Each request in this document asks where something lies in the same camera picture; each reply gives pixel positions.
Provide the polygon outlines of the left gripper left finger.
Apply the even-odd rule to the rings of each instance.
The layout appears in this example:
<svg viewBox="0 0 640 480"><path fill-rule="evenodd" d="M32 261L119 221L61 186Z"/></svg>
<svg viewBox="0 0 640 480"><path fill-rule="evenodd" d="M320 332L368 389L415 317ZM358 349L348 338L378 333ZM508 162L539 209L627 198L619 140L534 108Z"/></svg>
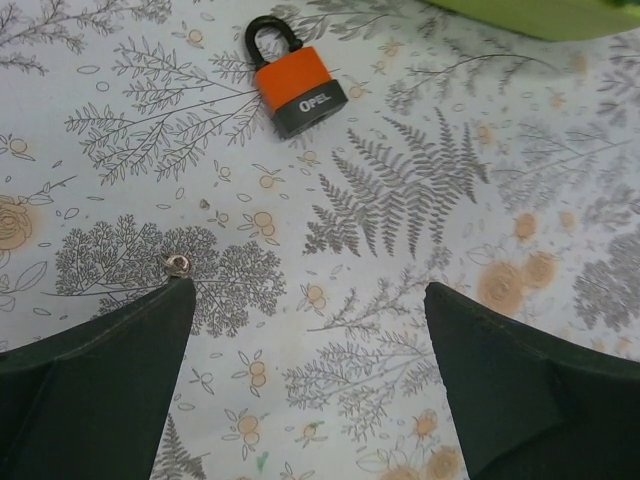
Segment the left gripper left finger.
<svg viewBox="0 0 640 480"><path fill-rule="evenodd" d="M147 479L196 306L192 280L1 355L4 479Z"/></svg>

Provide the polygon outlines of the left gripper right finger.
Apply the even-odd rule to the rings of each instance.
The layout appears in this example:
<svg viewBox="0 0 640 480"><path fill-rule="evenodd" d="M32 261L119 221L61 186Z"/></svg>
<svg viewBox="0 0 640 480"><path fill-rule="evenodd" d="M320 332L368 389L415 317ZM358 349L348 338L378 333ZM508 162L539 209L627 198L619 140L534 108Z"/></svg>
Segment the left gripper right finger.
<svg viewBox="0 0 640 480"><path fill-rule="evenodd" d="M638 363L439 282L426 288L424 308L470 478L638 478Z"/></svg>

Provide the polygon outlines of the orange black padlock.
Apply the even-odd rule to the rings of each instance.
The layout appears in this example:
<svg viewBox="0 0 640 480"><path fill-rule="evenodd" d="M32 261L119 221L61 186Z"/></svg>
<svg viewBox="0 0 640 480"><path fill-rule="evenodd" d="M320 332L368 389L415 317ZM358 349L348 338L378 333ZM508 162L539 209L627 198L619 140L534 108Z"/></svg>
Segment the orange black padlock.
<svg viewBox="0 0 640 480"><path fill-rule="evenodd" d="M286 40L288 53L266 60L256 43L263 29L275 29ZM246 51L254 63L254 81L283 139L290 139L337 113L348 102L340 83L317 51L304 46L289 25L272 15L253 19L245 29Z"/></svg>

